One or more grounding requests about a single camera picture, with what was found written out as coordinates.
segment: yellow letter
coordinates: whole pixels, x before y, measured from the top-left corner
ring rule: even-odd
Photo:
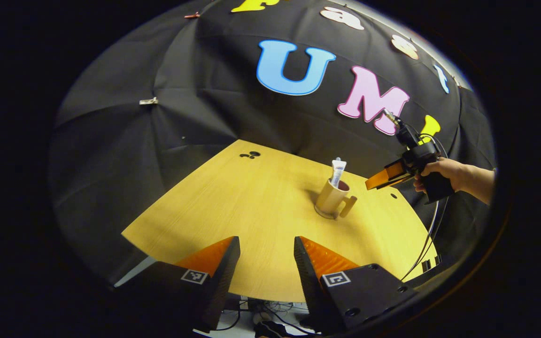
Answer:
[[[440,127],[440,124],[435,120],[435,118],[429,115],[425,115],[425,127],[423,127],[423,130],[421,131],[421,133],[427,133],[431,136],[434,136],[435,133],[439,132],[440,130],[442,130],[442,127]],[[429,141],[431,141],[429,137],[421,136],[421,141],[419,142],[419,144],[423,144]]]
[[[279,3],[279,0],[245,0],[238,8],[231,9],[231,12],[262,11],[266,7],[260,6],[265,3],[266,6],[272,6]]]

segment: pink letter m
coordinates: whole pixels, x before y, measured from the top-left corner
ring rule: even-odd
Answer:
[[[360,117],[358,107],[361,100],[364,99],[365,122],[371,122],[384,108],[392,114],[400,116],[404,103],[410,99],[404,90],[393,86],[383,96],[380,96],[377,76],[372,71],[359,66],[352,67],[352,71],[356,75],[352,91],[346,103],[337,106],[337,111],[345,116],[358,118]],[[384,114],[381,114],[381,118],[374,122],[374,126],[387,135],[395,134],[395,125]]]

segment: letter cutout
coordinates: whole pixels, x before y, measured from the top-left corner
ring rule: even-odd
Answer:
[[[309,47],[306,54],[310,55],[309,67],[302,81],[292,81],[283,76],[283,68],[290,52],[298,49],[296,45],[278,40],[260,42],[262,55],[258,61],[256,76],[258,81],[274,92],[287,95],[307,95],[320,86],[327,69],[327,64],[335,60],[335,55],[319,48]]]
[[[345,116],[358,118],[360,117],[358,107],[360,102],[364,100],[365,122],[371,122],[384,108],[388,109],[392,114],[400,116],[404,103],[410,99],[410,96],[404,90],[393,86],[380,96],[377,76],[372,71],[360,66],[352,67],[352,71],[356,75],[352,91],[348,96],[348,100],[337,106],[337,111]],[[395,125],[384,114],[381,114],[381,118],[375,120],[374,126],[382,133],[395,135]]]
[[[412,45],[412,43],[404,40],[403,37],[392,35],[391,43],[396,47],[400,52],[410,56],[414,60],[419,60],[419,55],[417,54],[417,48]]]
[[[437,132],[442,130],[438,121],[433,118],[431,115],[425,115],[425,127],[421,130],[421,133],[428,133],[431,136],[434,136]],[[431,142],[431,139],[427,136],[421,137],[419,144],[426,142]]]
[[[440,83],[442,83],[442,88],[444,88],[444,92],[446,92],[446,94],[449,94],[450,89],[448,88],[448,85],[446,84],[448,79],[446,79],[446,75],[444,75],[444,71],[442,70],[442,68],[438,67],[436,64],[434,64],[433,67],[435,68],[435,70],[438,71],[438,76],[440,77]]]
[[[245,0],[241,6],[231,9],[231,12],[262,11],[266,8],[262,6],[262,3],[266,4],[266,6],[273,6],[278,4],[279,0]]]
[[[356,30],[363,30],[364,27],[360,24],[360,20],[358,17],[355,17],[354,15],[344,12],[342,10],[333,8],[333,7],[325,7],[325,11],[320,11],[320,15],[326,17],[327,19],[331,19],[333,21],[345,23],[346,25],[356,29]]]

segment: mug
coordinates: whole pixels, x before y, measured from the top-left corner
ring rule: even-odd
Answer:
[[[343,210],[340,212],[340,216],[345,217],[354,206],[354,203],[356,203],[356,197],[346,197],[350,191],[350,187],[345,182],[340,180],[337,187],[338,188],[332,186],[331,179],[328,179],[323,190],[320,192],[320,195],[314,204],[314,210],[322,217],[332,219],[337,218],[336,211],[341,202],[346,203],[346,206],[344,206]]]

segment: black cable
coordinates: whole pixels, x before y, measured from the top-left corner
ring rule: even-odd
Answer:
[[[294,307],[294,304],[293,303],[286,303],[286,304],[281,304],[280,302],[277,302],[277,304],[279,305],[279,311],[278,312],[289,312],[289,310],[291,310],[293,307]],[[288,308],[287,310],[283,310],[283,306],[287,306],[287,305],[290,305],[291,307]]]
[[[294,306],[293,308],[298,308],[300,310],[306,310],[306,311],[309,311],[307,308],[302,308],[302,307],[297,307],[297,306]]]
[[[417,135],[419,135],[419,132],[412,125],[410,125],[408,123],[404,123],[404,122],[402,122],[402,123],[404,124],[404,126],[409,126],[410,128],[412,128],[412,130],[414,130],[415,133],[417,133]]]
[[[237,325],[240,318],[241,318],[241,309],[237,310],[237,320],[230,327],[226,327],[225,329],[214,329],[214,330],[210,330],[210,331],[225,331],[225,330],[228,330],[228,329],[232,329],[235,325]]]
[[[429,136],[433,142],[435,143],[435,141],[438,141],[438,143],[440,144],[440,146],[442,147],[442,150],[444,152],[444,156],[445,158],[448,158],[448,154],[446,154],[446,150],[444,148],[444,146],[442,145],[442,142],[440,142],[437,137],[434,137],[433,135],[429,135],[428,133],[421,133],[419,134],[417,132],[417,130],[407,124],[407,126],[409,126],[410,128],[414,129],[414,131],[417,133],[417,135],[419,135],[420,137],[423,136],[423,135],[427,135]],[[435,205],[435,212],[438,212],[438,206],[439,206],[439,202],[436,201],[436,205]],[[440,225],[442,224],[442,218],[444,218],[444,210],[442,211],[442,214],[440,215],[440,220],[438,221],[438,227],[436,227],[436,231],[435,233],[438,233],[438,228],[440,228]],[[435,214],[433,215],[433,220],[432,220],[432,224],[430,225],[429,227],[429,231],[427,232],[427,237],[425,237],[425,243],[423,244],[423,248],[421,248],[421,253],[419,253],[419,257],[417,258],[417,260],[414,262],[414,264],[412,265],[412,268],[410,268],[410,270],[408,272],[406,272],[406,274],[400,279],[400,280],[404,280],[404,278],[406,278],[406,276],[408,276],[408,274],[410,274],[412,272],[412,270],[414,270],[418,265],[419,263],[421,263],[421,261],[423,261],[423,258],[425,258],[425,255],[427,255],[427,252],[429,252],[429,248],[431,248],[431,244],[433,243],[433,238],[431,237],[431,233],[433,231],[433,226],[434,226],[434,222],[435,222]],[[429,241],[429,239],[431,238],[431,242],[429,244],[429,246],[427,246],[427,242]]]
[[[266,307],[266,304],[262,304],[262,306],[264,306],[267,310],[269,310],[270,312],[272,312],[273,315],[277,316],[277,318],[279,318],[280,321],[282,321],[283,323],[286,323],[287,325],[289,325],[290,327],[293,327],[294,329],[298,330],[298,331],[301,331],[301,332],[304,332],[305,334],[310,334],[310,335],[313,335],[315,336],[316,335],[316,332],[308,332],[308,331],[304,331],[302,329],[300,329],[299,327],[297,327],[296,325],[293,325],[293,324],[290,324],[286,321],[283,320],[283,318],[279,317],[279,315],[275,312],[273,312],[272,310],[270,310],[270,308]]]
[[[271,310],[271,311],[277,309],[277,306],[279,306],[279,302],[276,302],[276,301],[274,301],[274,302],[272,302],[272,301],[265,301],[264,303],[265,303],[267,306],[270,307],[269,310]]]
[[[448,197],[446,197],[446,201],[444,202],[444,210],[446,209],[447,204],[448,204]],[[421,261],[423,261],[423,258],[425,258],[425,255],[427,255],[427,252],[429,252],[429,248],[431,247],[431,244],[433,244],[433,240],[435,239],[435,236],[438,235],[438,230],[440,229],[440,225],[442,225],[443,218],[444,218],[444,212],[442,211],[442,215],[440,216],[440,221],[438,222],[438,227],[435,228],[435,233],[433,234],[433,238],[431,239],[431,242],[429,243],[429,246],[427,247],[427,251],[425,251],[425,254],[423,254],[423,257],[421,257]]]
[[[437,137],[435,137],[435,136],[433,136],[433,135],[429,135],[428,133],[421,133],[421,134],[419,134],[419,136],[422,136],[422,135],[429,136],[429,137],[430,137],[431,139],[433,139],[434,141],[437,141],[438,144],[440,144],[440,147],[442,148],[442,152],[443,152],[443,154],[444,154],[444,157],[445,157],[445,158],[448,158],[448,153],[446,152],[446,148],[444,148],[444,146],[442,145],[442,142],[440,142],[440,141],[438,140]]]
[[[419,261],[421,260],[421,256],[423,255],[423,251],[425,251],[425,248],[427,247],[427,242],[429,241],[429,238],[430,238],[430,233],[433,229],[430,227],[429,228],[429,231],[427,232],[427,237],[425,238],[425,244],[423,244],[423,248],[421,248],[421,253],[419,253],[419,256],[417,257],[417,260],[414,262],[414,264],[412,265],[412,268],[410,268],[410,270],[408,270],[408,272],[406,272],[406,274],[400,278],[400,280],[404,280],[404,278],[406,278],[406,276],[408,276],[408,274],[410,274],[412,272],[412,270],[414,270],[417,265],[419,264]]]

